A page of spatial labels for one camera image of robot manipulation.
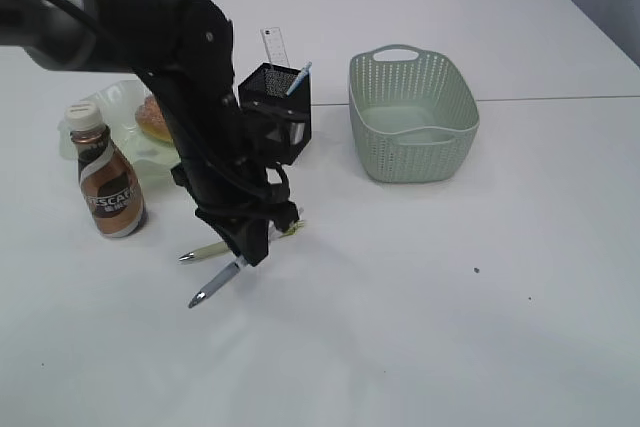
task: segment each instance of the basket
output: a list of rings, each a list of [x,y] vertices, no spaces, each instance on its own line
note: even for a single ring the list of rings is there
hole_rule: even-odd
[[[374,58],[388,50],[417,57]],[[478,108],[453,62],[408,45],[389,45],[351,59],[349,107],[360,161],[382,182],[448,179],[478,130]]]

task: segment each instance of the white pen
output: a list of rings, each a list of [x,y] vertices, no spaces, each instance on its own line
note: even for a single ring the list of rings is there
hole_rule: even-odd
[[[289,90],[287,90],[287,93],[285,94],[287,97],[289,97],[293,93],[293,91],[296,90],[298,88],[298,86],[302,83],[302,80],[307,75],[309,75],[309,69],[310,68],[311,68],[311,62],[307,62],[307,65],[305,65],[302,68],[302,70],[300,71],[298,76],[295,78],[295,80],[289,86]]]
[[[279,238],[289,237],[295,234],[298,230],[304,227],[304,225],[305,225],[305,221],[300,219],[298,222],[295,223],[293,227],[287,230],[287,232],[284,233]],[[227,246],[227,244],[225,244],[224,242],[218,242],[215,244],[207,245],[205,247],[201,247],[199,249],[192,250],[191,252],[187,252],[186,254],[181,255],[178,260],[183,263],[194,262],[197,260],[202,260],[209,257],[215,257],[218,255],[226,254],[227,252],[229,252],[229,250],[230,249]]]
[[[302,215],[303,211],[304,209],[302,208],[298,209],[298,217]],[[276,239],[279,239],[283,235],[286,235],[286,232],[279,232],[276,229],[276,226],[273,224],[269,226],[269,231],[267,233],[269,243]],[[244,256],[239,255],[238,257],[236,257],[235,260],[227,264],[227,266],[222,269],[218,273],[218,275],[213,278],[213,280],[207,283],[198,291],[196,295],[193,296],[193,298],[189,302],[189,308],[193,309],[196,305],[201,304],[202,302],[210,298],[224,285],[226,285],[231,279],[233,279],[247,265],[249,265],[249,262],[244,258]]]

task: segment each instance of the white plate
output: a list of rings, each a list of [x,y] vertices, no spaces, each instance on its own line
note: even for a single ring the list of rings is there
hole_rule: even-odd
[[[171,144],[148,137],[136,123],[136,109],[149,94],[149,89],[140,81],[123,80],[82,99],[96,103],[105,123],[111,128],[111,138],[131,162],[143,186],[158,178],[166,178],[169,169],[180,161]],[[58,131],[60,155],[76,160],[76,149],[64,120],[58,124]]]

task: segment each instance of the bread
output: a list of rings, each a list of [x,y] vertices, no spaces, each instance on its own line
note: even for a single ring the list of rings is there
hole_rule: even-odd
[[[171,133],[153,95],[144,99],[144,104],[136,110],[136,122],[145,134],[162,142],[173,143]]]

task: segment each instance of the bottle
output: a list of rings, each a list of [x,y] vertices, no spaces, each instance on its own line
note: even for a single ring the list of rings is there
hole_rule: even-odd
[[[93,102],[81,102],[67,109],[65,120],[78,150],[80,190],[98,230],[105,237],[133,233],[146,219],[142,190],[100,110]]]

